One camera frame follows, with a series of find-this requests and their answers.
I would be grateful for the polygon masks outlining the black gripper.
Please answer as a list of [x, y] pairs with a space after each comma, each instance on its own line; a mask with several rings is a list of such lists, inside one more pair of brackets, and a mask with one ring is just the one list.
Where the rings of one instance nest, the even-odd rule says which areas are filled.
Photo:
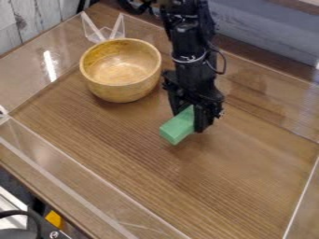
[[195, 110], [195, 132], [203, 133], [221, 118], [225, 96], [217, 87], [217, 58], [174, 58], [175, 69], [163, 72], [163, 88], [177, 116], [190, 105]]

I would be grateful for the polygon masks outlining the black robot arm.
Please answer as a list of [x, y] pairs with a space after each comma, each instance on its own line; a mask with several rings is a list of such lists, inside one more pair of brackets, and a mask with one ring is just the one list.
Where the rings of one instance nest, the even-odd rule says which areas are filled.
[[225, 75], [227, 64], [218, 69], [218, 55], [226, 59], [214, 44], [217, 22], [209, 0], [161, 0], [159, 15], [173, 44], [174, 70], [163, 72], [163, 88], [177, 116], [187, 106], [195, 110], [195, 132], [202, 133], [221, 117], [225, 96], [215, 81]]

